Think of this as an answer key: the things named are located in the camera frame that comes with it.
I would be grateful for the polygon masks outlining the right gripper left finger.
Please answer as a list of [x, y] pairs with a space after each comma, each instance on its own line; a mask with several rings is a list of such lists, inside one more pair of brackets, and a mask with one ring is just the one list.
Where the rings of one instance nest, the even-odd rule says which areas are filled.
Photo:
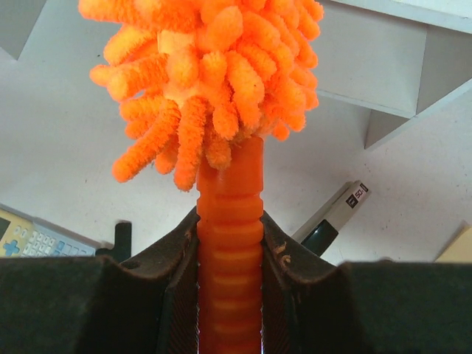
[[196, 353], [197, 221], [121, 263], [1, 256], [1, 351]]

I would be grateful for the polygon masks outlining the orange microfiber duster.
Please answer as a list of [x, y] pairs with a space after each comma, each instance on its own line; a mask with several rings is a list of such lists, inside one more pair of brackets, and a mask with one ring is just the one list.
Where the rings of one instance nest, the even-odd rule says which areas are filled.
[[315, 108], [317, 1], [80, 1], [120, 26], [90, 72], [119, 103], [133, 144], [119, 182], [153, 165], [196, 212], [199, 350], [259, 353], [263, 148], [301, 131]]

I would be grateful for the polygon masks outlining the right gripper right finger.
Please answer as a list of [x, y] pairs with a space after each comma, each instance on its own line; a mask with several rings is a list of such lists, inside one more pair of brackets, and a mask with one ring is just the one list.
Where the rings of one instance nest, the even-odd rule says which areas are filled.
[[265, 353], [471, 351], [469, 264], [332, 265], [261, 221]]

